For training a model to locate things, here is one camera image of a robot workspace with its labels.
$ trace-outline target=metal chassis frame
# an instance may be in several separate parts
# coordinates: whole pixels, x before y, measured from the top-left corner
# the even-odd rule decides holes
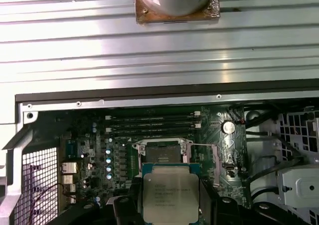
[[[303,92],[270,92],[270,93],[255,93],[255,94],[226,94],[226,95],[212,95],[212,96],[192,96],[192,97],[171,97],[171,98],[154,98],[154,99],[136,99],[136,100],[103,100],[103,99],[91,99],[91,100],[79,100],[75,102],[61,102],[54,101],[48,102],[32,102],[20,103],[19,108],[19,123],[14,127],[14,136],[7,146],[2,147],[5,152],[13,151],[14,160],[21,161],[22,151],[27,146],[31,139],[28,139],[26,143],[21,143],[21,132],[25,132],[26,128],[32,125],[32,122],[36,121],[39,112],[44,111],[60,111],[60,110],[80,110],[80,109],[98,109],[98,108],[117,108],[117,107],[146,107],[146,106],[172,106],[172,105],[189,105],[189,104],[221,104],[231,102],[242,101],[262,101],[262,100],[281,100],[281,99],[295,99],[295,98],[314,98],[319,97],[319,91],[303,91]],[[33,117],[29,118],[28,114],[32,113]],[[14,202],[19,199],[21,195],[21,166],[16,163],[13,167],[14,177],[13,186],[14,190],[11,190],[11,186],[7,187],[7,194],[4,202],[0,205],[0,222],[2,225],[9,225],[9,217],[14,209]],[[17,198],[12,200],[10,206],[6,203],[10,198],[10,192],[14,193]]]

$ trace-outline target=ribbed metal surface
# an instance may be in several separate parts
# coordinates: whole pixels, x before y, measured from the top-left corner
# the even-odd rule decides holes
[[[14,225],[44,225],[58,214],[57,150],[24,154],[22,164],[22,196],[14,209]]]
[[[220,0],[218,21],[151,25],[134,0],[0,2],[0,87],[15,93],[319,75],[319,0]]]

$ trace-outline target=chip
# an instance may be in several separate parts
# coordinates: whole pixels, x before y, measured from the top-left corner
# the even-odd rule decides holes
[[[143,216],[147,223],[198,221],[199,178],[188,166],[154,166],[144,175]]]

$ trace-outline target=capacitor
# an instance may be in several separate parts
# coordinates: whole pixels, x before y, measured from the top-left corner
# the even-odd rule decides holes
[[[230,120],[226,120],[221,124],[221,131],[224,134],[232,134],[235,132],[235,124]]]
[[[96,163],[88,163],[88,168],[93,169],[96,167]]]
[[[83,184],[87,184],[87,183],[89,183],[89,182],[90,182],[90,180],[91,180],[90,178],[86,178],[86,179],[84,179],[84,180],[83,180]]]
[[[83,153],[83,154],[81,154],[81,158],[83,159],[83,158],[86,158],[86,157],[88,157],[89,156],[89,154],[88,153]]]
[[[110,180],[112,178],[112,174],[107,174],[106,178]]]

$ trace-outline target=mounting hole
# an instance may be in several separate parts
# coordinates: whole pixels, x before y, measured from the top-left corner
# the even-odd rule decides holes
[[[28,119],[32,119],[32,118],[33,118],[33,114],[32,114],[32,113],[28,113],[28,114],[26,115],[26,117],[27,117]]]

